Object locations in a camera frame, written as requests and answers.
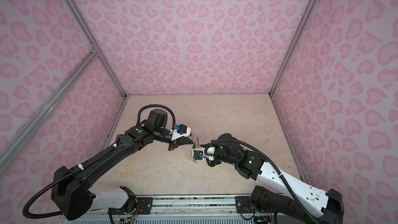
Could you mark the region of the metal key holder plate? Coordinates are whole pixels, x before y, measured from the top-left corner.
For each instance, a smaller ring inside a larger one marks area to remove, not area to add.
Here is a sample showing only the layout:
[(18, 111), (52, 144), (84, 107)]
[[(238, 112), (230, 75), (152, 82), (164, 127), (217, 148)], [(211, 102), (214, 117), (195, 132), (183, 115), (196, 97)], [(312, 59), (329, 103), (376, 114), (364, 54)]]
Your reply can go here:
[(201, 150), (200, 149), (198, 150), (198, 148), (199, 148), (199, 138), (196, 138), (191, 150), (191, 157), (194, 163), (197, 163), (197, 161), (200, 159)]

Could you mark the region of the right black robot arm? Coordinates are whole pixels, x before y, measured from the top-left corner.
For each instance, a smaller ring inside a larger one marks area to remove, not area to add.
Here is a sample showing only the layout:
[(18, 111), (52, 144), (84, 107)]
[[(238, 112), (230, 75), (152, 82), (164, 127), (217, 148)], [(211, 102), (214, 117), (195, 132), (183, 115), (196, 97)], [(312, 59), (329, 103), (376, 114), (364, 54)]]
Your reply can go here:
[(291, 176), (263, 152), (228, 133), (194, 147), (191, 155), (209, 167), (230, 164), (243, 178), (263, 183), (249, 197), (250, 207), (258, 213), (282, 213), (306, 224), (343, 223), (344, 204), (338, 191), (325, 191)]

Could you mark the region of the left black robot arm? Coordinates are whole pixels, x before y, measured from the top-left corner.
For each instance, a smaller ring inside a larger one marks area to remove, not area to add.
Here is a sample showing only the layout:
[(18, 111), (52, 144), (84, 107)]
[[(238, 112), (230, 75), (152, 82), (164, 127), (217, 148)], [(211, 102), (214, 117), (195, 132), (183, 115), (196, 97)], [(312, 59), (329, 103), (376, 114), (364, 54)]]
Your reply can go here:
[(70, 169), (62, 167), (54, 175), (56, 185), (51, 199), (67, 220), (76, 220), (86, 212), (104, 208), (117, 209), (124, 214), (136, 213), (136, 195), (126, 186), (111, 190), (97, 190), (94, 183), (123, 159), (159, 141), (172, 151), (181, 145), (192, 145), (191, 129), (177, 125), (174, 113), (163, 105), (142, 107), (137, 116), (150, 109), (147, 119), (137, 119), (136, 125), (119, 134), (115, 142), (94, 157)]

